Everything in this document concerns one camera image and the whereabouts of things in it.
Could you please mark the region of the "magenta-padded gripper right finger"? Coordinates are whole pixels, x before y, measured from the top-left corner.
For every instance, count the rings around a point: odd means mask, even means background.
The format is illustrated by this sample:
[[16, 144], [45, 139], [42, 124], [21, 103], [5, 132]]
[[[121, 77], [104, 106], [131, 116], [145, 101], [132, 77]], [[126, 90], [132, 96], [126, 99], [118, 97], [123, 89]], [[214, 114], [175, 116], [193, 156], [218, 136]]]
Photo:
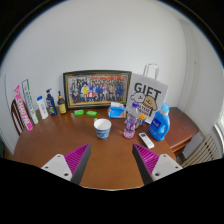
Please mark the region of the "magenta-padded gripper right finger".
[[182, 169], [169, 155], [158, 155], [150, 149], [134, 144], [132, 153], [145, 185]]

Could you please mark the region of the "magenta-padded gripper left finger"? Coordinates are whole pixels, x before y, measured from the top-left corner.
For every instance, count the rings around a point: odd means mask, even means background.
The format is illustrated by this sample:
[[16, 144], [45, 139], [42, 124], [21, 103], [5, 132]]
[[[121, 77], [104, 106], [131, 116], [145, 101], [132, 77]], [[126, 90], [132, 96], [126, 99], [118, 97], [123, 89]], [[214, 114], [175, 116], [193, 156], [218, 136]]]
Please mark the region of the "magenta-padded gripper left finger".
[[66, 155], [56, 154], [42, 169], [79, 185], [90, 155], [91, 145], [85, 144]]

